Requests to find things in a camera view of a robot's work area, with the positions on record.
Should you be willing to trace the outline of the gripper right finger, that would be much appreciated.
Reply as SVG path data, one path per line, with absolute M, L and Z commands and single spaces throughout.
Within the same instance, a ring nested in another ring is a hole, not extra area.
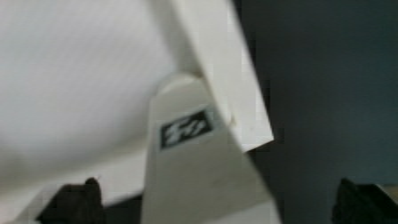
M 332 224 L 398 224 L 398 184 L 357 184 L 341 179 Z

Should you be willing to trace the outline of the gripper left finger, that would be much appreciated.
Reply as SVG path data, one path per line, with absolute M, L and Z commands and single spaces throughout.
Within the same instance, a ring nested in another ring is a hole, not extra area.
M 39 224 L 107 224 L 101 187 L 94 178 L 60 187 L 36 221 Z

